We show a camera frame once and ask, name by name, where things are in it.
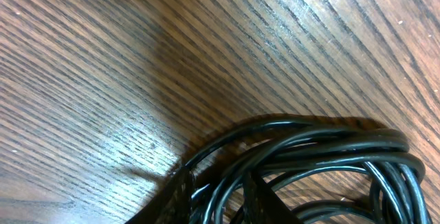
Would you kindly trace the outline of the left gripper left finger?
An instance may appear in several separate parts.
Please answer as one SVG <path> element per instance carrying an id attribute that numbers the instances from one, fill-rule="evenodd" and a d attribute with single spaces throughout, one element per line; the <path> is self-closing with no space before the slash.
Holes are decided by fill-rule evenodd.
<path id="1" fill-rule="evenodd" d="M 193 174 L 180 168 L 151 201 L 126 224 L 189 224 Z"/>

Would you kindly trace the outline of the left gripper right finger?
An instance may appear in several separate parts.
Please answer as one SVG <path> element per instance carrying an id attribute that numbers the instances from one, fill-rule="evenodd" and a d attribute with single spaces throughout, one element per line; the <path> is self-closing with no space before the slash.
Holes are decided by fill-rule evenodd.
<path id="1" fill-rule="evenodd" d="M 243 176 L 244 220 L 249 224 L 303 224 L 255 172 Z"/>

